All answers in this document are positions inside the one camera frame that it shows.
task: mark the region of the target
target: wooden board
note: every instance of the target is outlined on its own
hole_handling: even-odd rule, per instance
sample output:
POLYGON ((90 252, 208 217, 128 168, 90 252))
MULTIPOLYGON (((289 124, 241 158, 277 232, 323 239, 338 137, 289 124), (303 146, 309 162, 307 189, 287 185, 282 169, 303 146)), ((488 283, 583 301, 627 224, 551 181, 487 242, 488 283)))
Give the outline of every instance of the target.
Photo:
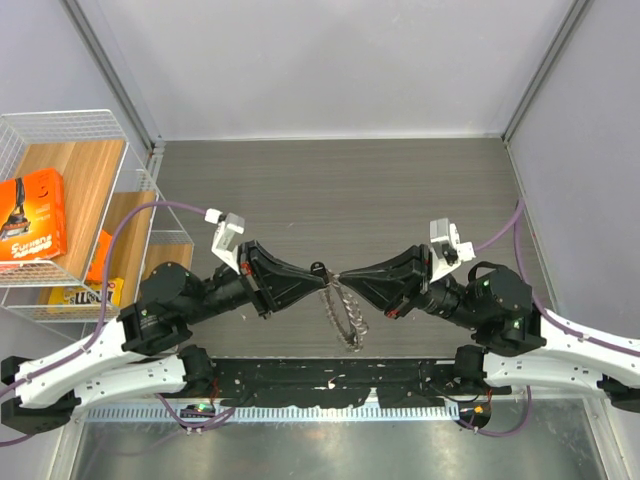
POLYGON ((144 261, 144 273, 142 279, 148 278, 154 268, 164 262, 176 262, 185 268, 191 268, 191 255, 193 245, 149 245, 147 258, 144 261))
POLYGON ((62 175, 67 253, 53 261, 76 278, 88 267, 124 145, 124 140, 34 144, 16 170, 19 177, 54 167, 62 175))
MULTIPOLYGON (((104 220, 104 230, 113 235, 118 224, 135 207, 146 202, 152 202, 156 192, 127 192, 115 193, 109 205, 107 218, 104 220)), ((151 208, 146 208, 133 217, 122 230, 115 245, 109 278, 122 278, 122 296, 120 306, 126 306, 135 301, 136 287, 144 249, 147 243, 149 228, 151 227, 151 208)))

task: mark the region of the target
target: white wall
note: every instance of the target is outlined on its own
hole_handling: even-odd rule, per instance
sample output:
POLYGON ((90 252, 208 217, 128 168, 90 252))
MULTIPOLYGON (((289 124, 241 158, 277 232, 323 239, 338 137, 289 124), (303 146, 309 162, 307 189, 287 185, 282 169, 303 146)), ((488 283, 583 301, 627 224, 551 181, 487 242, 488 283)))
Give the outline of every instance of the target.
MULTIPOLYGON (((562 313, 633 338, 640 337, 639 22, 637 0, 593 2, 512 145, 562 313)), ((620 418, 628 453, 637 456, 640 414, 620 418)))
POLYGON ((142 155, 144 146, 60 2, 0 2, 0 114, 102 108, 142 155))
POLYGON ((189 140, 500 134, 572 2, 82 3, 163 137, 189 140))
MULTIPOLYGON (((0 3, 0 113, 108 108, 131 135, 104 83, 58 1, 0 3)), ((0 359, 41 357, 67 341, 0 310, 0 359)), ((45 478, 59 431, 0 449, 0 477, 45 478)), ((0 441, 16 438, 0 426, 0 441)))

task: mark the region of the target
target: black bracket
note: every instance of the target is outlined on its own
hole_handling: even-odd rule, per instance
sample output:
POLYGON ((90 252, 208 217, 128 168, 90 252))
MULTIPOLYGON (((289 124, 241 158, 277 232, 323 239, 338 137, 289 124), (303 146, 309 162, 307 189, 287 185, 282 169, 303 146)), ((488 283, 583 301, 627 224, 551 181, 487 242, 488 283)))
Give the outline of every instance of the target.
POLYGON ((627 412, 640 413, 640 389, 629 388, 606 375, 603 375, 603 379, 597 385, 605 391, 614 407, 627 412))
POLYGON ((179 313, 167 313, 156 304, 136 302, 123 308, 117 321, 122 322, 127 341, 125 352, 153 356, 191 338, 191 331, 179 313))
POLYGON ((80 399, 71 391, 47 408, 23 408, 21 403, 19 397, 2 403, 2 424, 26 435, 37 435, 69 423, 80 399))
POLYGON ((11 385, 16 381, 16 374, 20 371, 20 365, 32 360, 23 357, 7 357, 0 363, 0 380, 5 385, 11 385))
POLYGON ((464 345, 456 350, 453 373, 465 380, 483 382, 487 374, 484 371, 485 349, 477 345, 464 345))
POLYGON ((442 256, 447 262, 447 265, 451 266, 458 261, 458 251, 453 248, 449 243, 442 245, 442 256))
MULTIPOLYGON (((451 362, 425 359, 214 359, 222 405, 358 407, 376 388, 381 408, 444 405, 447 395, 482 395, 484 382, 454 381, 451 362)), ((511 392, 494 389, 494 395, 511 392)))
POLYGON ((213 363, 204 348, 189 345, 178 354, 185 369, 183 377, 187 385, 177 393, 165 393, 167 398, 189 398, 208 396, 215 379, 213 363))
POLYGON ((275 258, 255 240, 240 245, 238 263, 245 291, 261 316, 279 312, 327 285, 322 263, 315 262, 310 270, 296 267, 275 258))

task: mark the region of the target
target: yellow package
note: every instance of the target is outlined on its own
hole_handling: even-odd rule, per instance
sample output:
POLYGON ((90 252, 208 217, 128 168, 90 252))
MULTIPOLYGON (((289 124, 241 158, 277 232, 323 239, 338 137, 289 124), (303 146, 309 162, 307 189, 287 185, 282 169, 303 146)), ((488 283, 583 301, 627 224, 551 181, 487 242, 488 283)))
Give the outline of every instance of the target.
MULTIPOLYGON (((109 280, 107 289, 107 300, 118 307, 120 306, 123 284, 123 279, 113 278, 109 280)), ((100 294, 102 282, 87 283, 87 286, 100 294)), ((99 305, 100 301, 97 295, 92 294, 83 287, 54 287, 51 289, 48 303, 49 305, 99 305)), ((54 312, 61 312, 61 310, 55 309, 54 312)))

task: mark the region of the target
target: white cable tray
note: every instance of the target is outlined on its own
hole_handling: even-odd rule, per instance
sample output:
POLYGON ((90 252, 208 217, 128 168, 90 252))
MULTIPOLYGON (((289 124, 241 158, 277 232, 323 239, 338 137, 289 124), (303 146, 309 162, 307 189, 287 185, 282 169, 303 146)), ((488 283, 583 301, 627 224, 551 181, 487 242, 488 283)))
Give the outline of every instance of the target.
MULTIPOLYGON (((172 402, 174 409, 180 410, 187 405, 198 403, 172 402)), ((223 412, 226 407, 216 404, 216 411, 223 412)), ((367 401, 361 407, 353 408, 237 408, 229 420, 235 423, 279 423, 279 422, 398 422, 398 421, 437 421, 459 420, 458 405, 448 403, 443 407, 417 408, 380 408, 377 400, 367 401)), ((184 418, 187 422, 202 422, 203 418, 184 418)), ((160 403, 131 404, 119 403, 105 405, 91 410, 87 416, 91 423, 153 423, 175 422, 160 403)))

